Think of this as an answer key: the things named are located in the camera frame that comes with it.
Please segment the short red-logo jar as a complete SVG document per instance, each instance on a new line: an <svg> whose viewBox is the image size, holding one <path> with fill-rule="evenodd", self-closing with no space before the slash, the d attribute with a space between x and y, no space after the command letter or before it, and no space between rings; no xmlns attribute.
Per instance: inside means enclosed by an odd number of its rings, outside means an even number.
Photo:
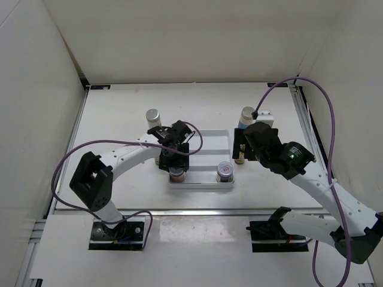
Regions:
<svg viewBox="0 0 383 287"><path fill-rule="evenodd" d="M232 182L234 168L232 163L222 161L217 166L216 181L217 182Z"/></svg>
<svg viewBox="0 0 383 287"><path fill-rule="evenodd" d="M182 183L185 178L186 172L183 169L176 169L172 167L169 169L169 180L171 183Z"/></svg>

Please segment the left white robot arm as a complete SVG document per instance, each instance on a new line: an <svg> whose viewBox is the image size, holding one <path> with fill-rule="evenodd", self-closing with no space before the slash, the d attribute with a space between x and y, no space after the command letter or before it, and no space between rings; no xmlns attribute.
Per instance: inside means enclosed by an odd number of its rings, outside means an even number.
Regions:
<svg viewBox="0 0 383 287"><path fill-rule="evenodd" d="M189 145L185 142L192 130L182 121L170 127L156 126L138 142L94 155L84 154L69 183L70 189L98 218L105 222L105 232L112 239L123 237L126 228L122 214L111 200L113 182L124 172L151 158L159 159L165 172L189 169Z"/></svg>

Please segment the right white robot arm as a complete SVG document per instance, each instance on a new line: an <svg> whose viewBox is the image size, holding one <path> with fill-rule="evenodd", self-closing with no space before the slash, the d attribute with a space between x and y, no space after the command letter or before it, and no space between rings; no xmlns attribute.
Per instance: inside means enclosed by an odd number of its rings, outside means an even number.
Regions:
<svg viewBox="0 0 383 287"><path fill-rule="evenodd" d="M382 214L360 203L336 181L328 182L325 171L303 145L282 143L278 129L256 122L234 130L232 157L239 158L240 152L306 191L332 216L320 219L279 207L257 233L273 239L309 237L334 247L343 257L350 254L356 264L363 264L379 245Z"/></svg>

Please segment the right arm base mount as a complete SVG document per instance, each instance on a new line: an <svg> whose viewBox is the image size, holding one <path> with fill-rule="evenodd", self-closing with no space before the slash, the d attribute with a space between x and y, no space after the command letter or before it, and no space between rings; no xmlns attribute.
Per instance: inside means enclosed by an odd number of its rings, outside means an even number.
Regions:
<svg viewBox="0 0 383 287"><path fill-rule="evenodd" d="M278 208L265 221L251 219L246 230L250 232L253 253L308 252L308 239L287 233L281 226L283 217L291 212L289 207Z"/></svg>

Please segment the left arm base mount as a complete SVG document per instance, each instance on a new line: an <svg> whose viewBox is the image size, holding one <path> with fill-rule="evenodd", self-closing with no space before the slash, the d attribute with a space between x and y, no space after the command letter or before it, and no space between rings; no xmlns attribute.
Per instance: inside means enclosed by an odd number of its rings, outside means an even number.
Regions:
<svg viewBox="0 0 383 287"><path fill-rule="evenodd" d="M144 216L130 218L121 227L111 230L94 221L89 237L91 251L142 251L144 245Z"/></svg>

